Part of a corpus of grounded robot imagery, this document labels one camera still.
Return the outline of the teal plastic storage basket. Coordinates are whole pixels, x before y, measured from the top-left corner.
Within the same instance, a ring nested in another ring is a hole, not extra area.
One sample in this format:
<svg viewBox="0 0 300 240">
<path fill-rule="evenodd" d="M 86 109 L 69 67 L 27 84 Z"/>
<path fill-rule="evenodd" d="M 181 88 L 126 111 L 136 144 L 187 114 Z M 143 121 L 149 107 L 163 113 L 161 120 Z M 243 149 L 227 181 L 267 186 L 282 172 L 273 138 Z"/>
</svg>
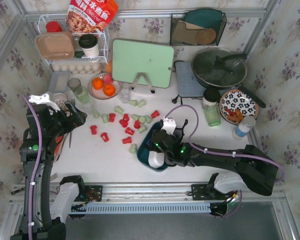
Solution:
<svg viewBox="0 0 300 240">
<path fill-rule="evenodd" d="M 160 130 L 163 126 L 163 123 L 161 121 L 155 122 L 152 127 L 148 130 L 147 134 L 145 135 L 145 138 L 143 139 L 142 143 L 138 147 L 136 156 L 138 161 L 146 166 L 147 168 L 155 171 L 155 172 L 163 172 L 168 168 L 168 165 L 164 163 L 162 166 L 159 168 L 153 168 L 149 165 L 149 154 L 150 154 L 150 141 L 152 138 L 152 133 L 153 131 Z"/>
</svg>

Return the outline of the green capsule bottom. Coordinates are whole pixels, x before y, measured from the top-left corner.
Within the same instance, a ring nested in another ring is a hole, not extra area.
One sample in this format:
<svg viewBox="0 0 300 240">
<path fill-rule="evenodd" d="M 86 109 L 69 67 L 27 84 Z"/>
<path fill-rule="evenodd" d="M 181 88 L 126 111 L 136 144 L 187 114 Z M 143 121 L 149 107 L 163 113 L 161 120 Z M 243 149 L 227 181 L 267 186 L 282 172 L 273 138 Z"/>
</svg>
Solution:
<svg viewBox="0 0 300 240">
<path fill-rule="evenodd" d="M 138 151 L 137 145 L 136 145 L 135 143 L 132 143 L 131 146 L 130 146 L 129 152 L 130 152 L 131 154 L 136 154 L 137 151 Z"/>
</svg>

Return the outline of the red capsule bottom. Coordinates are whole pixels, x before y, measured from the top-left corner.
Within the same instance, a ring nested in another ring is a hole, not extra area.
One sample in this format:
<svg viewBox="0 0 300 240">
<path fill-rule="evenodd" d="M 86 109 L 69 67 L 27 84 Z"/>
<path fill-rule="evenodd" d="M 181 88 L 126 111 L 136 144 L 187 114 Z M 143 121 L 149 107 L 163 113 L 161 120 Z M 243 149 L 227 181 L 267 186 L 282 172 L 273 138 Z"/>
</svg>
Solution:
<svg viewBox="0 0 300 240">
<path fill-rule="evenodd" d="M 132 143 L 132 138 L 130 136 L 122 139 L 123 144 L 131 144 Z"/>
</svg>

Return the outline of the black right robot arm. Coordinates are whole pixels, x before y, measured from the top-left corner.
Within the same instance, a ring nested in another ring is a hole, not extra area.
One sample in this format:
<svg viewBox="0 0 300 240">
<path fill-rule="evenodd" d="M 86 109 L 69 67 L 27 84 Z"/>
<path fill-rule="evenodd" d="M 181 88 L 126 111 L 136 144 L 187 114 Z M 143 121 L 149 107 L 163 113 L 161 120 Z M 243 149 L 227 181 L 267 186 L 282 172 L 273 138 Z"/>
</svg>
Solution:
<svg viewBox="0 0 300 240">
<path fill-rule="evenodd" d="M 164 154 L 169 166 L 223 169 L 238 174 L 256 194 L 270 196 L 273 192 L 279 165 L 254 145 L 247 144 L 244 149 L 236 150 L 208 149 L 181 142 L 165 130 L 155 130 L 150 145 Z"/>
</svg>

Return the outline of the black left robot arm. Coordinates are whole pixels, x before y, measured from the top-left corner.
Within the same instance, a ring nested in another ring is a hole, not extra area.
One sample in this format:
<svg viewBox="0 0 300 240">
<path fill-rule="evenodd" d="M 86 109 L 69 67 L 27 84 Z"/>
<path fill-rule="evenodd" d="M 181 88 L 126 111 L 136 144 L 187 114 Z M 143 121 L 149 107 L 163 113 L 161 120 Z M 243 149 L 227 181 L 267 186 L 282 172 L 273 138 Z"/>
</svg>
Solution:
<svg viewBox="0 0 300 240">
<path fill-rule="evenodd" d="M 29 127 L 19 148 L 25 176 L 23 215 L 18 232 L 10 239 L 64 240 L 67 216 L 75 199 L 84 194 L 85 183 L 80 175 L 64 177 L 54 202 L 50 202 L 57 138 L 84 125 L 88 115 L 69 101 L 66 110 L 44 103 L 32 105 L 28 100 L 26 103 Z"/>
</svg>

